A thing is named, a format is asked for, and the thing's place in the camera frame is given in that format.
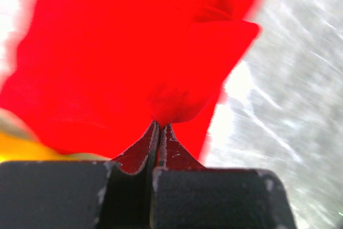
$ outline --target red cloth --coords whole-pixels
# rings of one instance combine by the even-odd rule
[[[152,119],[199,158],[256,0],[37,0],[0,94],[45,145],[115,157]]]

